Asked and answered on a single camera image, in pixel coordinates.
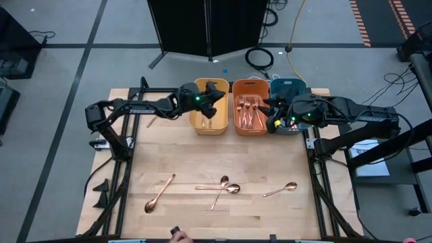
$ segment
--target orange bin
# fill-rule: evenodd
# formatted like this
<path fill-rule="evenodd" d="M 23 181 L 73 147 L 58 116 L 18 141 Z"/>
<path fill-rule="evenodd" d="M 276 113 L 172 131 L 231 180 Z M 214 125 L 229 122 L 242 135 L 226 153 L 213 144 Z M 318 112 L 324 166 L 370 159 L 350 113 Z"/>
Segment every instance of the orange bin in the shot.
<path fill-rule="evenodd" d="M 230 93 L 230 84 L 222 78 L 199 78 L 195 84 L 200 91 L 205 91 L 205 84 L 214 82 L 216 89 L 225 92 L 225 96 L 218 100 L 213 107 L 217 109 L 214 117 L 207 119 L 201 112 L 192 111 L 189 115 L 189 122 L 197 134 L 201 135 L 220 135 L 228 126 L 228 97 Z"/>
<path fill-rule="evenodd" d="M 269 89 L 269 83 L 265 80 L 243 79 L 234 82 L 232 96 L 234 98 L 234 123 L 236 124 L 237 133 L 242 136 L 260 136 L 267 133 L 265 125 L 267 117 L 258 109 L 253 109 L 252 106 L 255 104 L 268 107 L 267 104 L 264 104 L 263 99 L 269 98 Z M 241 105 L 240 100 L 248 101 L 250 107 L 247 109 L 246 105 Z"/>

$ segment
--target hand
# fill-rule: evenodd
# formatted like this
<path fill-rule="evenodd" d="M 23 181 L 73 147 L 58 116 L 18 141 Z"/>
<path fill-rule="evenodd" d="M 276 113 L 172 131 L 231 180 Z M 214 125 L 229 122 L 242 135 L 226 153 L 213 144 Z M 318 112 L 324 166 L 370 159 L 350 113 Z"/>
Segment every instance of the hand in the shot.
<path fill-rule="evenodd" d="M 174 234 L 173 238 L 169 240 L 169 243 L 193 243 L 193 241 L 185 232 L 179 231 Z"/>

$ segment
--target plastic basket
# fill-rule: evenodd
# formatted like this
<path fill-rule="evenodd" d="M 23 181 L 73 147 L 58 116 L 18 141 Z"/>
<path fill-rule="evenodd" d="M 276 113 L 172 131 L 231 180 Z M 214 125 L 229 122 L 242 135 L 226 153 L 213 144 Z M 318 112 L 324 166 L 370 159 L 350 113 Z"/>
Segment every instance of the plastic basket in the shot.
<path fill-rule="evenodd" d="M 270 83 L 270 97 L 275 97 L 279 93 L 291 88 L 291 92 L 285 97 L 287 100 L 292 100 L 296 95 L 303 95 L 306 92 L 306 83 L 297 78 L 278 78 Z M 276 129 L 277 134 L 296 135 L 303 130 L 307 130 L 310 126 L 307 124 L 297 124 L 291 128 L 287 128 L 285 118 L 281 119 L 281 127 Z"/>
<path fill-rule="evenodd" d="M 228 126 L 228 102 L 230 84 L 222 78 L 199 78 L 195 84 L 200 91 L 205 91 L 205 84 L 214 82 L 218 90 L 225 92 L 225 96 L 218 100 L 213 106 L 217 109 L 214 117 L 207 119 L 199 111 L 192 111 L 189 115 L 189 122 L 200 135 L 220 135 Z"/>
<path fill-rule="evenodd" d="M 267 133 L 267 127 L 265 125 L 265 120 L 267 119 L 264 114 L 262 114 L 258 109 L 257 113 L 254 114 L 254 109 L 252 107 L 249 108 L 246 114 L 251 114 L 254 118 L 251 128 L 247 128 L 247 125 L 242 122 L 243 115 L 245 114 L 246 108 L 243 108 L 240 112 L 237 110 L 237 106 L 239 105 L 239 98 L 248 99 L 252 102 L 258 103 L 260 106 L 268 107 L 268 105 L 264 104 L 263 99 L 269 97 L 269 83 L 264 80 L 258 79 L 243 79 L 237 80 L 232 85 L 232 96 L 233 100 L 233 111 L 234 111 L 234 123 L 236 125 L 236 131 L 239 135 L 242 136 L 261 136 Z"/>

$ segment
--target yellow cable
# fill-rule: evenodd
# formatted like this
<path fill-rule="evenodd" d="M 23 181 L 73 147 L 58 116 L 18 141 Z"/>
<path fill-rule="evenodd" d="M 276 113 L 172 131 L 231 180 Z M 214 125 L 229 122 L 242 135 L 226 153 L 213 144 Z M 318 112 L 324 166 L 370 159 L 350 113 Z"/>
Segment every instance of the yellow cable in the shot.
<path fill-rule="evenodd" d="M 306 0 L 303 0 L 302 5 L 300 6 L 300 9 L 298 9 L 298 13 L 296 16 L 296 19 L 294 20 L 294 25 L 292 26 L 292 32 L 291 32 L 291 38 L 290 38 L 290 42 L 288 43 L 288 47 L 291 48 L 291 43 L 292 43 L 292 39 L 294 37 L 294 31 L 296 29 L 296 25 L 297 25 L 297 20 L 298 20 L 298 16 L 300 15 L 300 12 L 302 11 L 303 5 L 306 3 Z M 290 60 L 290 56 L 288 55 L 288 53 L 286 53 L 286 59 L 288 60 L 288 63 L 290 64 L 292 70 L 294 71 L 294 73 L 297 75 L 297 77 L 299 79 L 301 79 L 303 82 L 306 83 L 306 80 L 304 80 L 304 78 L 302 78 L 302 76 L 297 72 L 296 68 L 292 65 L 291 60 Z"/>

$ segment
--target yellow bin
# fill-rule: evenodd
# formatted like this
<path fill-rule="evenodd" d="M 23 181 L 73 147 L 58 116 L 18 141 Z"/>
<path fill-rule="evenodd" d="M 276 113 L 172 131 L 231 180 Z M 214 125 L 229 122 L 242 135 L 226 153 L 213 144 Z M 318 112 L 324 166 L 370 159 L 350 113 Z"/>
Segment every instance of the yellow bin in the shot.
<path fill-rule="evenodd" d="M 201 92 L 205 91 L 205 84 L 214 82 L 218 90 L 225 92 L 225 96 L 218 100 L 213 106 L 217 109 L 214 117 L 207 119 L 199 111 L 192 111 L 189 115 L 189 122 L 195 128 L 195 132 L 200 135 L 220 135 L 228 126 L 228 97 L 230 84 L 222 78 L 199 78 L 195 80 Z"/>

